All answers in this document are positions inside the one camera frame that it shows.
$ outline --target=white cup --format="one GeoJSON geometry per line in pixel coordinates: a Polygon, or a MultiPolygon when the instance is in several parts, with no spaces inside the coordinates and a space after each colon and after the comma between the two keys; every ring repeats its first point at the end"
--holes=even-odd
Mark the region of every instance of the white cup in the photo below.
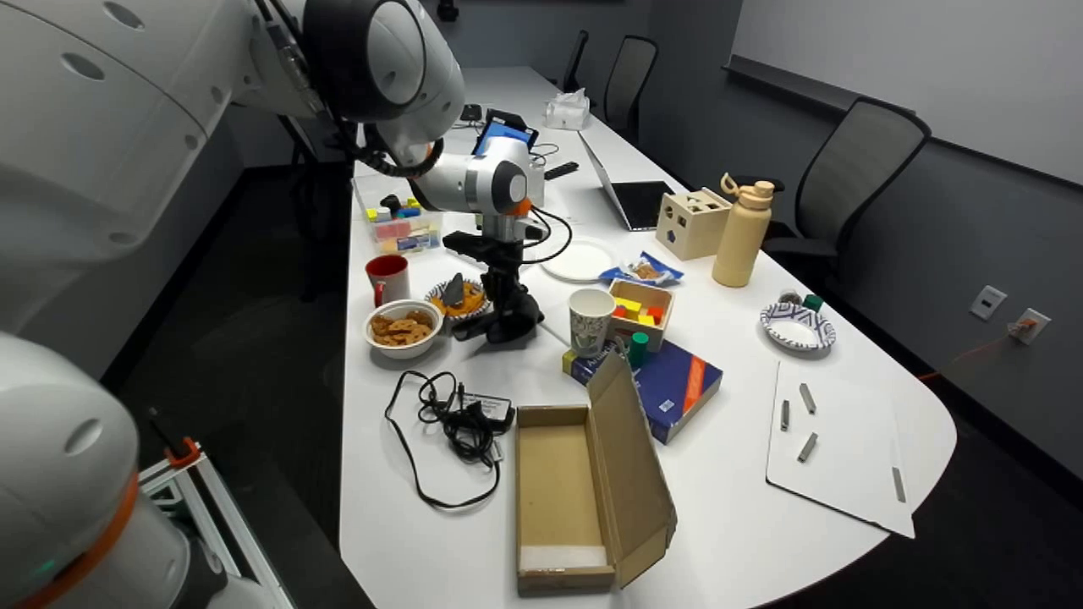
{"type": "Polygon", "coordinates": [[[568,297],[572,321],[572,350],[574,354],[604,354],[611,333],[611,315],[615,300],[604,286],[581,286],[568,297]]]}

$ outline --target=conference table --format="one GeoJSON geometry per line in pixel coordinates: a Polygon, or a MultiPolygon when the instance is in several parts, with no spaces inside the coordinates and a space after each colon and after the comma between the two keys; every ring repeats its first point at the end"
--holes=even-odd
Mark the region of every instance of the conference table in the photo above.
{"type": "MultiPolygon", "coordinates": [[[[541,129],[541,107],[556,89],[535,70],[468,67],[465,79],[468,102],[519,111],[541,129]]],[[[667,180],[674,191],[684,191],[674,174],[598,118],[581,135],[604,154],[612,182],[667,180]]],[[[455,129],[446,148],[465,151],[474,137],[474,129],[455,129]]],[[[763,605],[828,579],[887,540],[879,529],[766,483],[774,376],[787,370],[809,379],[858,379],[891,397],[912,507],[934,491],[957,438],[943,401],[828,304],[823,315],[835,327],[835,349],[827,359],[780,350],[763,333],[758,315],[780,293],[806,289],[788,271],[763,252],[748,286],[722,286],[711,279],[711,257],[678,260],[652,230],[621,227],[574,132],[541,129],[540,148],[550,151],[544,164],[580,163],[580,171],[544,187],[544,209],[567,217],[574,227],[574,239],[605,243],[615,260],[638,260],[641,250],[650,250],[682,266],[684,285],[674,286],[667,338],[726,370],[722,388],[682,436],[667,446],[657,444],[657,460],[678,505],[678,534],[648,576],[612,595],[519,597],[514,432],[500,436],[506,483],[480,507],[444,515],[415,496],[411,460],[383,418],[400,370],[452,370],[468,388],[507,397],[514,406],[587,406],[587,388],[559,370],[568,338],[568,293],[580,285],[556,279],[541,266],[521,271],[521,285],[544,311],[544,327],[524,346],[492,349],[485,338],[440,338],[415,361],[379,359],[366,346],[366,315],[373,311],[366,260],[375,257],[375,239],[364,207],[375,207],[389,191],[411,196],[411,187],[360,164],[350,235],[338,549],[373,602],[385,609],[763,605]]],[[[444,213],[444,234],[471,227],[474,217],[444,213]]],[[[411,252],[411,289],[427,293],[458,271],[476,278],[485,266],[444,247],[411,252]]],[[[458,460],[444,432],[420,427],[413,414],[411,388],[395,401],[395,418],[413,444],[427,491],[446,499],[485,491],[492,471],[458,460]]]]}

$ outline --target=red object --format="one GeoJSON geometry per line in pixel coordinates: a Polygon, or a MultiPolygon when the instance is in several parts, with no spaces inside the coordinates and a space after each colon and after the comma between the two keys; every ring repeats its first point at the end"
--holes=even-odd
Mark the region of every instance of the red object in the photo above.
{"type": "Polygon", "coordinates": [[[366,275],[369,275],[373,297],[375,297],[375,309],[379,309],[385,300],[389,285],[406,275],[406,257],[400,257],[400,252],[373,257],[366,262],[366,275]]]}
{"type": "Polygon", "coordinates": [[[184,471],[202,456],[202,444],[184,436],[186,454],[165,448],[169,471],[184,471]]]}
{"type": "Polygon", "coordinates": [[[662,309],[662,304],[652,304],[652,309],[648,309],[648,311],[650,311],[652,324],[662,324],[662,317],[667,317],[667,309],[662,309]]]}
{"type": "Polygon", "coordinates": [[[702,397],[705,397],[705,359],[690,359],[687,361],[687,382],[684,382],[684,414],[696,408],[702,397]]]}

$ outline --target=bowl of food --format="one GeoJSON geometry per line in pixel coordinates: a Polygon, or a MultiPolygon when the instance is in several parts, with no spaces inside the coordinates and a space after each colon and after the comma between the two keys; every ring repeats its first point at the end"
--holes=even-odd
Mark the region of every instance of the bowl of food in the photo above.
{"type": "Polygon", "coordinates": [[[468,321],[492,311],[485,286],[476,279],[465,279],[459,275],[436,285],[427,300],[436,304],[446,321],[468,321]]]}
{"type": "Polygon", "coordinates": [[[433,349],[444,311],[433,300],[385,300],[366,317],[366,338],[385,359],[420,359],[433,349]]]}

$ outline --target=electrical outlet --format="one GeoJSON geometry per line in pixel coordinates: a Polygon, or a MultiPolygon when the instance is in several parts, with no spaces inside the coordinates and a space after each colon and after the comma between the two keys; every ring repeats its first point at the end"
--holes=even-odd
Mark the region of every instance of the electrical outlet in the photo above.
{"type": "Polygon", "coordinates": [[[988,321],[994,315],[994,309],[1005,304],[1005,300],[1008,300],[1008,293],[1002,286],[985,285],[973,300],[973,315],[988,321]]]}
{"type": "Polygon", "coordinates": [[[1054,317],[1043,315],[1040,309],[1026,309],[1013,324],[1008,324],[1008,333],[1021,346],[1032,346],[1043,327],[1051,324],[1054,317]]]}

